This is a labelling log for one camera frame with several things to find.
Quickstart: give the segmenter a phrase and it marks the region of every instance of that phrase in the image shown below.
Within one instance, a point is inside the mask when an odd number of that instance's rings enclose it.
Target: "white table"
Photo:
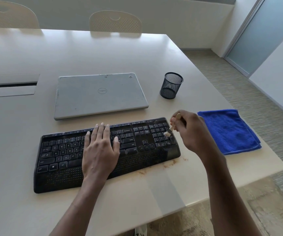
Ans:
[[[136,73],[149,108],[55,121],[57,78],[66,75]],[[159,95],[165,73],[184,78],[174,100]],[[78,188],[33,192],[39,139],[47,133],[157,117],[183,108],[197,112],[232,108],[167,35],[90,33],[69,30],[0,29],[0,75],[40,74],[34,95],[0,98],[0,235],[47,235]],[[114,235],[208,198],[207,175],[197,155],[181,157],[108,180],[87,235]],[[227,156],[236,186],[283,170],[283,162],[261,139],[262,148]]]

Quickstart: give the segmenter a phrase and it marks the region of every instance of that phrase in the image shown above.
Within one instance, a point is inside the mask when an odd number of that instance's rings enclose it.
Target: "person's left hand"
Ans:
[[[104,129],[104,123],[96,125],[92,131],[87,132],[84,139],[84,155],[82,171],[84,180],[106,181],[109,174],[114,170],[120,155],[120,142],[117,137],[113,141],[113,149],[110,142],[110,126]]]

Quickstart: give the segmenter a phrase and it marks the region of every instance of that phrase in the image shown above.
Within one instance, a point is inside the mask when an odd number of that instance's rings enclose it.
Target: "chair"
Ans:
[[[121,11],[98,11],[89,18],[90,31],[141,33],[141,21]]]
[[[7,1],[0,1],[0,28],[40,29],[37,16],[29,8]]]

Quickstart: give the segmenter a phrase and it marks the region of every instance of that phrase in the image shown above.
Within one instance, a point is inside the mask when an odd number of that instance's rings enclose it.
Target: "blue cloth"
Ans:
[[[224,155],[254,151],[260,140],[235,109],[198,112]]]

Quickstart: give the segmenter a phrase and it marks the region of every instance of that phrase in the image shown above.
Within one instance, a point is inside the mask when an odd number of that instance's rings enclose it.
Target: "frosted glass door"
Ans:
[[[282,41],[283,0],[264,0],[225,59],[249,76]]]

